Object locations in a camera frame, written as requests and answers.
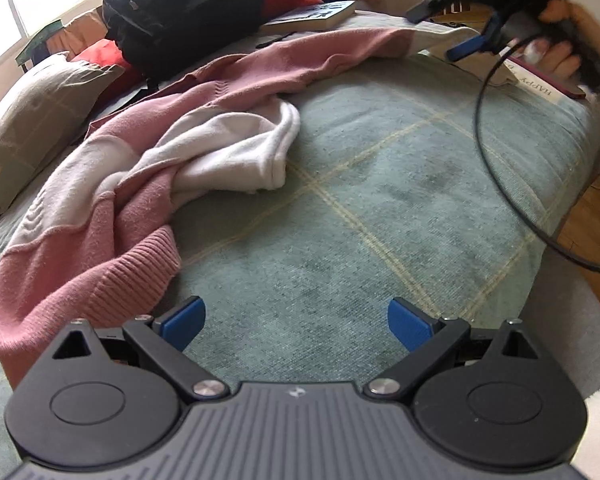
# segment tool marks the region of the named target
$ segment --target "bedspread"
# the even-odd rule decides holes
[[[400,24],[360,14],[343,27]],[[208,309],[186,354],[233,385],[364,381],[404,355],[386,328],[393,296],[479,326],[516,316],[543,247],[480,165],[477,89],[420,55],[368,60],[283,96],[301,117],[285,186],[209,193],[171,221],[183,264],[164,302],[194,293]],[[555,229],[600,160],[600,107],[511,84],[489,92],[483,121],[508,189]],[[0,388],[1,420],[1,372]]]
[[[208,190],[284,184],[300,117],[276,94],[466,31],[355,28],[277,43],[216,59],[93,123],[0,256],[0,362],[11,385],[71,319],[119,326],[155,307],[180,267],[166,225],[180,205]]]

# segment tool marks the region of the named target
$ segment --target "hand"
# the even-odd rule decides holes
[[[580,5],[567,0],[551,0],[539,19],[545,23],[572,20],[590,46],[600,53],[600,24]],[[580,67],[580,57],[572,54],[568,41],[551,44],[545,38],[533,41],[525,49],[525,59],[542,72],[558,79],[571,78]]]

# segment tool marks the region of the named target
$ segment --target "beige pillow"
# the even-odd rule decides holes
[[[72,142],[99,95],[122,73],[54,54],[0,101],[0,214]]]

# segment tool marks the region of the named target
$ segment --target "book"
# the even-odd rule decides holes
[[[587,94],[573,82],[560,81],[550,74],[539,72],[538,69],[520,58],[509,58],[504,64],[517,78],[518,85],[531,90],[534,94],[557,104],[563,96],[570,99],[586,99]]]
[[[260,27],[266,34],[311,32],[335,27],[356,10],[355,2],[330,2],[291,10]]]

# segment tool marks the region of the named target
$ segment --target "yellow stripe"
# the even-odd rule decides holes
[[[331,171],[328,171],[320,178],[315,179],[316,182],[318,184],[324,184],[327,180],[333,178],[337,174],[342,173],[345,170],[348,170],[351,166],[353,166],[359,162],[362,162],[366,158],[369,158],[371,155],[377,153],[381,148],[384,148],[387,144],[394,142],[394,140],[397,140],[400,137],[405,136],[406,134],[410,134],[413,130],[416,130],[422,126],[425,126],[426,124],[431,124],[433,121],[443,120],[451,114],[458,113],[464,106],[466,106],[467,103],[468,103],[468,101],[465,101],[461,105],[457,106],[456,108],[453,108],[446,112],[437,112],[437,113],[433,114],[429,119],[422,119],[422,120],[418,121],[417,123],[413,123],[411,126],[407,126],[406,128],[404,128],[402,130],[398,130],[398,131],[390,134],[389,136],[385,137],[382,140],[379,140],[373,146],[367,148],[363,152],[360,152],[359,154],[357,154],[356,156],[350,158],[349,160],[347,160],[345,162],[341,162],[340,164],[335,166]]]
[[[474,136],[473,136],[473,134],[471,132],[469,132],[468,130],[466,130],[462,126],[460,126],[460,124],[457,124],[456,122],[452,121],[451,119],[445,118],[445,119],[443,119],[443,121],[445,121],[445,123],[449,124],[450,126],[454,127],[456,130],[458,130],[464,136],[467,136],[470,139],[474,138]],[[494,150],[492,150],[489,146],[485,145],[484,149],[489,154],[491,154],[495,158],[497,158],[510,171],[510,173],[513,176],[515,176],[522,183],[522,185],[528,191],[529,196],[536,202],[537,205],[540,206],[540,209],[542,210],[542,212],[546,213],[546,208],[544,207],[544,204],[542,203],[542,201],[540,200],[540,198],[538,197],[538,195],[536,195],[536,192],[533,190],[533,188],[526,182],[526,180],[524,178],[522,178],[522,176],[520,176],[519,174],[517,174],[513,170],[513,168],[509,165],[509,163],[506,160],[504,160],[498,153],[496,153]]]
[[[556,195],[554,202],[550,205],[549,209],[546,211],[544,216],[542,216],[542,218],[538,224],[540,227],[544,228],[545,224],[548,221],[548,219],[550,218],[550,216],[555,212],[555,209],[558,207],[558,204],[563,199],[564,194],[567,191],[567,188],[568,188],[568,185],[569,185],[571,179],[574,178],[574,176],[576,174],[575,170],[580,165],[580,162],[581,161],[578,160],[577,163],[574,165],[574,167],[569,170],[570,174],[567,177],[567,179],[564,181],[564,184],[562,185],[562,187],[560,188],[560,191]],[[488,296],[495,290],[495,288],[500,284],[500,282],[506,277],[509,269],[520,260],[522,255],[525,253],[528,245],[534,240],[536,240],[536,235],[533,233],[529,233],[525,237],[525,239],[522,241],[522,244],[518,247],[518,250],[513,254],[513,256],[510,257],[510,259],[506,261],[506,263],[500,268],[500,270],[498,272],[496,272],[489,279],[489,281],[487,283],[484,284],[484,286],[478,291],[478,293],[474,296],[474,298],[466,304],[464,309],[462,309],[461,313],[459,314],[460,317],[464,317],[467,320],[470,320],[473,318],[475,312],[481,306],[483,306],[484,303],[486,303]]]
[[[438,310],[434,301],[427,294],[423,286],[417,282],[417,280],[411,275],[406,267],[404,267],[402,262],[392,253],[392,251],[385,244],[383,244],[356,215],[340,204],[330,193],[327,192],[327,190],[322,188],[317,183],[317,180],[312,178],[307,172],[291,161],[288,161],[287,163],[291,170],[308,182],[309,187],[323,200],[323,202],[328,204],[333,211],[340,216],[347,225],[349,225],[349,227],[358,233],[365,245],[369,247],[375,254],[377,254],[382,261],[384,261],[389,270],[391,270],[391,272],[398,277],[407,290],[413,294],[414,300],[416,301],[418,307],[427,311],[427,313],[431,316],[439,316],[440,311]]]
[[[275,213],[275,212],[279,211],[280,209],[282,209],[283,207],[291,204],[294,200],[300,198],[302,195],[306,194],[309,190],[310,190],[309,186],[302,186],[301,188],[299,188],[295,192],[293,192],[291,195],[286,197],[284,200],[281,200],[280,202],[278,202],[277,204],[274,204],[269,209],[265,209],[263,212],[259,213],[259,215],[257,215],[253,220],[251,220],[251,222],[249,222],[237,234],[230,236],[228,238],[225,238],[224,240],[220,240],[219,242],[216,242],[215,244],[212,244],[209,247],[202,249],[199,253],[192,254],[188,258],[185,258],[182,261],[182,266],[185,267],[185,266],[190,266],[192,264],[195,264],[198,261],[202,260],[203,258],[206,258],[207,256],[227,247],[228,245],[231,245],[235,242],[242,240],[248,234],[253,232],[256,229],[256,227],[258,227],[268,217],[273,215],[273,213]]]

